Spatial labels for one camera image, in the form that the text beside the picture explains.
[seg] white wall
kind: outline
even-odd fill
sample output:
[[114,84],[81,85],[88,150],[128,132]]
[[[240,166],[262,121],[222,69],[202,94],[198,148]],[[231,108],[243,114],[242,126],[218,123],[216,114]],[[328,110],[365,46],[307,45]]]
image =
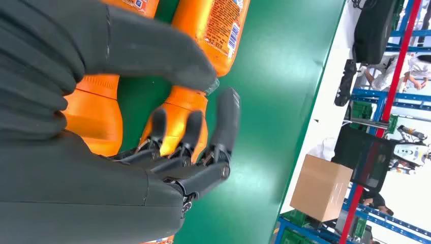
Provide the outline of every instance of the white wall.
[[[431,136],[430,123],[407,118],[399,118],[398,125],[410,128],[420,128],[422,133]],[[391,135],[393,139],[401,139],[399,132]],[[386,205],[394,211],[394,217],[419,228],[431,231],[430,196],[428,187],[431,186],[431,165],[417,169],[416,175],[406,175],[388,172],[380,194]],[[389,244],[418,244],[402,235],[384,227],[370,224],[373,227],[373,236]]]

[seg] black bag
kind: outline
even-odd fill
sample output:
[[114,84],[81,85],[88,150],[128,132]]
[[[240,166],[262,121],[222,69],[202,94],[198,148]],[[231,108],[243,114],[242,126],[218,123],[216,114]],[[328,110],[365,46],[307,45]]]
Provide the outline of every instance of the black bag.
[[391,33],[393,12],[397,1],[367,0],[355,29],[356,60],[369,65],[379,64]]

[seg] black robotic arm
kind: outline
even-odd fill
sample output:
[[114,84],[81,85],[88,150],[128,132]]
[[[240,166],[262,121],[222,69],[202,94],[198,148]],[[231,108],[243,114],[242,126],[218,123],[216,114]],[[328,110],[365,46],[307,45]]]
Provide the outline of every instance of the black robotic arm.
[[97,73],[162,75],[203,91],[216,81],[194,41],[167,25],[96,0],[2,1],[0,243],[141,243],[166,237],[182,226],[189,202],[229,175],[239,110],[233,90],[221,100],[234,101],[221,106],[222,114],[232,116],[218,123],[198,164],[188,159],[193,133],[168,158],[154,149],[163,140],[154,131],[147,148],[109,159],[65,131],[60,112],[67,107],[63,96],[84,74]]

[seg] white floor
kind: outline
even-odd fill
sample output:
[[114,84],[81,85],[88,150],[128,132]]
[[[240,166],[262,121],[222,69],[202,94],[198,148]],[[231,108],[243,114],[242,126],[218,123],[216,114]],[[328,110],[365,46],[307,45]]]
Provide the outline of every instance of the white floor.
[[354,31],[360,14],[347,0],[335,33],[334,43],[329,53],[328,62],[322,76],[322,82],[317,94],[316,103],[308,126],[305,139],[294,169],[281,213],[292,210],[290,201],[305,155],[314,147],[325,144],[335,146],[340,133],[347,105],[337,107],[334,99],[343,76],[346,60],[352,58],[351,48],[354,42]]
[[[316,146],[335,146],[347,106],[337,107],[334,105],[333,101],[341,77],[343,76],[346,59],[352,57],[351,48],[354,42],[354,29],[359,14],[360,10],[353,8],[352,2],[346,0],[346,5],[343,9],[334,43],[322,76],[322,83],[317,94],[316,104],[312,111],[311,121],[289,184],[285,202],[281,208],[281,213],[293,209],[290,206],[290,201],[305,155]],[[387,205],[395,212],[394,217],[431,231],[431,225],[428,224],[431,218],[431,211],[429,211],[428,207],[429,194],[427,194],[426,190],[423,190],[431,184],[431,178],[429,177],[431,166],[426,170],[426,173],[421,172],[422,174],[414,176],[389,172],[381,194],[385,198]],[[382,244],[419,243],[396,234],[384,227],[374,225],[370,222],[367,224],[372,225],[373,236],[381,240]]]

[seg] green table surface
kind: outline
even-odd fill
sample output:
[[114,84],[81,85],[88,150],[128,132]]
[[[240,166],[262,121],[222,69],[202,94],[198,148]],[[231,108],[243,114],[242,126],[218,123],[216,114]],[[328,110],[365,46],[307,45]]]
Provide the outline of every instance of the green table surface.
[[[170,22],[178,0],[161,0]],[[234,87],[241,122],[230,178],[196,201],[176,244],[268,243],[305,136],[344,0],[251,0],[238,55],[209,96],[215,126],[218,93]],[[150,113],[169,95],[159,77],[123,78],[118,101],[122,149],[137,145]]]

